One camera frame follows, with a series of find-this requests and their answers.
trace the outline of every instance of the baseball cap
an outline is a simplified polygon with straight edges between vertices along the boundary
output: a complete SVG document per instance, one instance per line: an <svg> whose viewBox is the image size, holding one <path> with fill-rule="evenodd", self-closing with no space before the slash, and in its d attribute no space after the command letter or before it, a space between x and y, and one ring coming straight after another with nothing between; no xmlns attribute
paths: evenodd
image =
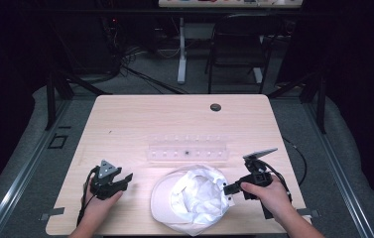
<svg viewBox="0 0 374 238"><path fill-rule="evenodd" d="M206 165L178 168L160 178L153 188L153 217L170 228L191 236L215 224L233 205L224 195L223 173Z"/></svg>

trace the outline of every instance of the human hand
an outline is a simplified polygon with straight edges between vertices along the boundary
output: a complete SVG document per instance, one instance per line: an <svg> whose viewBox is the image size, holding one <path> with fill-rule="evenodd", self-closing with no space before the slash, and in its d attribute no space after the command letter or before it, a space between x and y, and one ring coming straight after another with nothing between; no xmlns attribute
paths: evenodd
<svg viewBox="0 0 374 238"><path fill-rule="evenodd" d="M265 207L273 214L278 221L282 214L296 212L289 201L289 197L279 178L272 176L273 181L268 186L258 186L249 182L242 182L243 190L259 197Z"/></svg>
<svg viewBox="0 0 374 238"><path fill-rule="evenodd" d="M107 217L109 210L112 206L121 198L122 190L116 192L113 196L101 200L97 197L93 197L93 193L90 191L91 180L88 183L85 200L81 202L86 206L84 215L75 228L75 230L69 235L69 237L91 237L96 229L103 223Z"/></svg>

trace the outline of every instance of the table top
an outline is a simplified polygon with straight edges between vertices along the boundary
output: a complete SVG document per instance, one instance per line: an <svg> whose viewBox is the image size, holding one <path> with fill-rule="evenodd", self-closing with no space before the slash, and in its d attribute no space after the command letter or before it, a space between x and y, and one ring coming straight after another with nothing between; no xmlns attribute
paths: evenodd
<svg viewBox="0 0 374 238"><path fill-rule="evenodd" d="M159 0L160 7L169 8L300 8L303 0Z"/></svg>
<svg viewBox="0 0 374 238"><path fill-rule="evenodd" d="M210 109L220 105L219 111ZM148 156L151 137L223 138L228 156L221 160L155 161ZM154 220L150 198L155 183L171 170L204 164L223 172L229 183L249 175L242 157L255 151L278 148L262 158L286 179L295 208L305 208L298 182L286 152L270 102L265 95L106 95L99 96L73 156L47 232L66 235L75 228L82 184L91 169L106 160L133 179L97 231L102 235L179 234ZM266 220L259 201L233 196L235 205L203 234L284 233Z"/></svg>

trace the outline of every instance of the chair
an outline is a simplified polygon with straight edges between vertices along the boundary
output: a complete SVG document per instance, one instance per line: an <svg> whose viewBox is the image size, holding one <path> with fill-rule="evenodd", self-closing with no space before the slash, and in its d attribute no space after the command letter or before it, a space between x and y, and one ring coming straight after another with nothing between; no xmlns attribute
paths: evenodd
<svg viewBox="0 0 374 238"><path fill-rule="evenodd" d="M210 53L205 67L208 71L208 94L211 93L213 67L262 68L262 93L270 61L272 45L283 27L274 15L233 14L221 18L213 28ZM261 43L260 37L269 37Z"/></svg>

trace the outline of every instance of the cap brim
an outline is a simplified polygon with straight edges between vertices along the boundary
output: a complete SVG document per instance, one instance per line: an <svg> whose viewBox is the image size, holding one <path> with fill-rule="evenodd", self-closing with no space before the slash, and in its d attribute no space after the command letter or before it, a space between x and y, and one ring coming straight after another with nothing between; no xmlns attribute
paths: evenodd
<svg viewBox="0 0 374 238"><path fill-rule="evenodd" d="M188 223L177 216L171 207L172 188L185 173L173 173L161 178L152 191L151 210L153 217L163 223Z"/></svg>

